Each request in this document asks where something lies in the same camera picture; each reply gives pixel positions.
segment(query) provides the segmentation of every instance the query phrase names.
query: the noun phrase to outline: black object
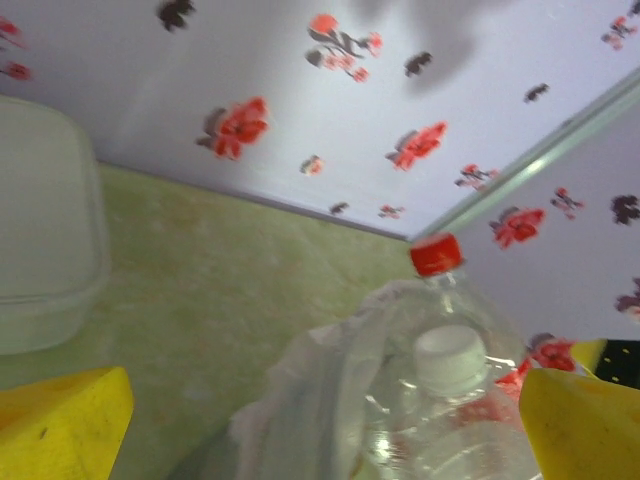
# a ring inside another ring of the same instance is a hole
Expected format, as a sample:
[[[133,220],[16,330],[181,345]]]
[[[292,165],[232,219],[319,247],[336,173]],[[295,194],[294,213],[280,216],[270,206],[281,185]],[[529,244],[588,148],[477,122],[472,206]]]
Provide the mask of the black object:
[[[158,7],[158,18],[165,30],[173,32],[174,28],[187,28],[187,22],[183,15],[195,12],[191,0],[169,0]]]
[[[615,214],[614,222],[630,225],[631,220],[640,218],[640,205],[635,195],[620,195],[611,200],[611,211]]]
[[[640,341],[607,340],[593,374],[605,382],[640,390]]]
[[[546,83],[541,83],[540,85],[533,87],[531,90],[529,90],[525,94],[524,102],[525,103],[535,102],[536,100],[538,100],[538,97],[540,95],[548,91],[549,91],[549,85],[547,85]]]
[[[404,68],[406,70],[405,75],[407,75],[407,77],[410,77],[411,75],[419,75],[422,73],[422,67],[431,63],[431,60],[433,60],[433,55],[429,52],[420,52],[419,54],[414,55],[404,64]]]
[[[633,5],[631,5],[629,16],[633,17],[634,15],[640,15],[640,0],[634,0]]]
[[[347,202],[340,202],[331,207],[329,212],[331,212],[331,215],[340,215],[341,213],[344,213],[346,208],[349,208],[349,204]]]

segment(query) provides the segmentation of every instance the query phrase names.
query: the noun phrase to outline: plastic bag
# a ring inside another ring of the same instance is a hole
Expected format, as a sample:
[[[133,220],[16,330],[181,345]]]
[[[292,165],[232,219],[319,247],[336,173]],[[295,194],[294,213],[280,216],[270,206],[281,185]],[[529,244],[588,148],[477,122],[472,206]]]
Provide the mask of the plastic bag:
[[[365,298],[348,320],[296,337],[269,372],[266,395],[234,415],[236,480],[347,480],[362,441],[364,396],[380,368],[388,304],[419,280]]]

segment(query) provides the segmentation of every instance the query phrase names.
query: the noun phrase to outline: red flower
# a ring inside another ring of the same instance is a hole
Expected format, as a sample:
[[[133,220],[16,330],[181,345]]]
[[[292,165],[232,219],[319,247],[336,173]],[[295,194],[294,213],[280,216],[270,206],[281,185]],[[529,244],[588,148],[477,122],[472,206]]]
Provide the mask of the red flower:
[[[376,49],[382,48],[382,36],[379,33],[370,34],[369,46]]]
[[[368,48],[369,52],[371,52],[371,55],[373,55],[374,57],[380,55],[380,49],[382,48],[382,45],[382,36],[379,33],[371,33],[369,35]]]
[[[330,31],[335,30],[337,26],[338,21],[328,13],[321,13],[319,15],[316,15],[309,24],[309,28],[311,30],[322,33],[323,35],[326,35]]]
[[[7,69],[4,71],[6,75],[16,80],[29,80],[31,79],[31,70],[19,63],[10,62]]]
[[[267,104],[261,97],[233,107],[216,128],[215,154],[237,160],[242,155],[242,144],[255,143],[269,127],[264,121],[266,114]]]
[[[400,152],[394,160],[395,168],[406,172],[416,163],[416,158],[417,157],[411,152]]]
[[[324,59],[324,66],[329,70],[335,70],[336,68],[342,68],[342,59],[337,55],[328,55]]]
[[[545,217],[545,211],[537,208],[533,210],[516,210],[495,226],[494,241],[503,250],[513,241],[523,243],[538,235],[538,226]]]
[[[340,65],[340,68],[349,70],[351,67],[353,67],[353,64],[356,63],[356,61],[351,55],[343,55],[338,63]]]
[[[437,123],[433,127],[425,127],[411,137],[403,151],[411,153],[417,158],[426,157],[440,146],[440,138],[446,131],[447,124],[445,122]]]
[[[4,17],[0,17],[0,32],[7,35],[20,35],[20,29]]]
[[[541,367],[573,372],[576,370],[576,364],[571,358],[574,343],[565,338],[552,338],[538,345],[531,356]]]
[[[0,17],[0,38],[16,47],[25,48],[22,42],[22,31],[4,17]]]
[[[366,68],[360,67],[355,72],[353,72],[351,76],[356,82],[362,83],[362,82],[366,82],[367,78],[369,78],[369,72],[367,71]]]

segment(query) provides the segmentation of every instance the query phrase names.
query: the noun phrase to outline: plastic bottle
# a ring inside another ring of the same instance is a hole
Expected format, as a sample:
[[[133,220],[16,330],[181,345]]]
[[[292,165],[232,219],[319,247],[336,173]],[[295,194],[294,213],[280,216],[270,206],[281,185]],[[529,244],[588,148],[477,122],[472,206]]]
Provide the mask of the plastic bottle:
[[[407,439],[416,478],[532,480],[540,470],[513,399],[490,379],[472,328],[453,325],[415,344],[420,401]]]
[[[437,234],[411,247],[411,259],[422,278],[390,304],[382,365],[365,399],[363,452],[383,480],[414,478],[405,470],[409,457],[402,440],[413,428],[406,412],[418,401],[414,343],[434,328],[473,328],[486,347],[489,380],[516,400],[532,364],[509,320],[467,280],[458,242]]]

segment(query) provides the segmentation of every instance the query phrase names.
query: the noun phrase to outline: container lid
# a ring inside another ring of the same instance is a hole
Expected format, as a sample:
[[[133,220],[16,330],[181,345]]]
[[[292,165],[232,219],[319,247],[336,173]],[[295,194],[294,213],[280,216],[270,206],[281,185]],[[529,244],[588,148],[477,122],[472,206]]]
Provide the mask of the container lid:
[[[489,373],[480,335],[464,325],[447,325],[421,335],[415,343],[420,385],[436,395],[461,395]]]
[[[62,114],[0,96],[0,303],[82,293],[108,245],[96,162]]]
[[[458,241],[451,233],[436,233],[418,240],[409,254],[416,271],[423,277],[448,272],[463,261]]]

